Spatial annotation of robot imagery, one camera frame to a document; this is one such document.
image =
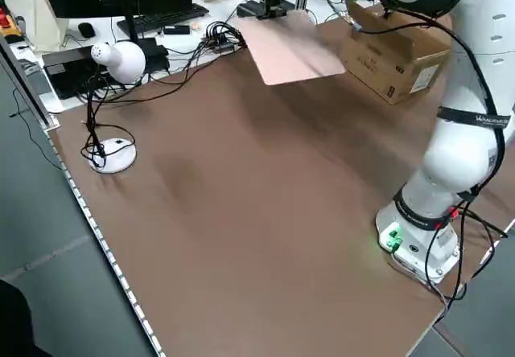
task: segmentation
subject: computer mouse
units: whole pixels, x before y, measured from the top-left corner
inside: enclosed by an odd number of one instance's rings
[[[82,22],[79,25],[79,31],[80,34],[86,39],[95,36],[95,30],[93,29],[93,26],[91,26],[91,23],[88,22]]]

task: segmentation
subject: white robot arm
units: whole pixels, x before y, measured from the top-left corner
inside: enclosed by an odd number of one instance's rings
[[[478,73],[454,42],[447,88],[423,163],[376,218],[381,246],[394,248],[406,267],[438,283],[459,260],[449,212],[492,173],[498,147],[494,128],[504,132],[506,145],[515,130],[515,0],[393,1],[431,17],[450,12],[453,31],[475,55],[498,115],[489,116]]]

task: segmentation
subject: lamp base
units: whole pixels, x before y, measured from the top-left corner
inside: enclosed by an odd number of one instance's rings
[[[106,156],[89,155],[89,165],[101,174],[116,174],[136,160],[136,146],[125,138],[110,138],[101,143]]]

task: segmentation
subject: brown work surface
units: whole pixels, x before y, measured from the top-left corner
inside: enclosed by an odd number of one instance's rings
[[[347,29],[322,32],[335,45]],[[268,87],[243,51],[174,95],[100,111],[137,138],[125,172],[80,156],[85,109],[52,138],[168,355],[398,357],[441,305],[390,267],[373,219],[420,163],[441,86],[395,106],[350,73]],[[475,207],[501,226],[514,160]],[[470,275],[486,241],[467,233]]]

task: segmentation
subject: lamp head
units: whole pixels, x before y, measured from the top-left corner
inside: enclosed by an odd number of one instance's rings
[[[132,84],[145,71],[143,50],[129,41],[118,42],[113,46],[97,43],[91,48],[91,56],[97,64],[105,65],[109,74],[121,84]]]

